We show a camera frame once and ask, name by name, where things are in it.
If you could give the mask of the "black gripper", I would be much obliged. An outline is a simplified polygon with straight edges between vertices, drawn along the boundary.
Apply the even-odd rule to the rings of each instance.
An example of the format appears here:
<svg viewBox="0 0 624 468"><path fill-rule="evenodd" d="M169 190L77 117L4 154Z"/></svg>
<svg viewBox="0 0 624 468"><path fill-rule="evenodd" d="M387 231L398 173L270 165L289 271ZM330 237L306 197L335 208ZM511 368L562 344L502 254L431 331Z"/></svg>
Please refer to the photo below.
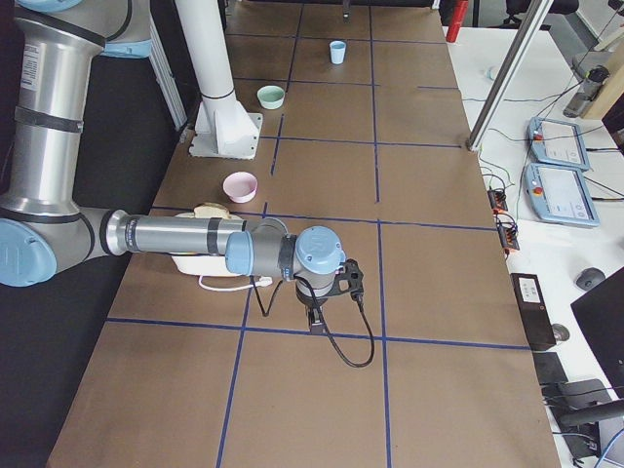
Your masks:
<svg viewBox="0 0 624 468"><path fill-rule="evenodd" d="M308 328L311 334L324 333L324 320L319 310L328 301L333 290L333 285L327 285L320 289L310 289L304 282L296 281L296 297L307 307Z"/></svg>

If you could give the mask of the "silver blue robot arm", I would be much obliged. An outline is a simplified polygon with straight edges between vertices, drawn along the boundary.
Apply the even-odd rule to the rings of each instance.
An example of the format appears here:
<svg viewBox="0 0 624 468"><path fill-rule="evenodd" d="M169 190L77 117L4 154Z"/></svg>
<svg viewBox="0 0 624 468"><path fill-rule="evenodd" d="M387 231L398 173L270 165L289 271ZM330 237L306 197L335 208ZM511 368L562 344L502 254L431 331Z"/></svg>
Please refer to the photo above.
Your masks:
<svg viewBox="0 0 624 468"><path fill-rule="evenodd" d="M104 255L219 257L234 275L295 282L310 330L328 331L322 305L339 294L347 270L332 230L294 235L275 218L137 215L74 203L92 60L150 54L148 2L19 1L15 20L25 45L10 186L1 198L4 285L29 287Z"/></svg>

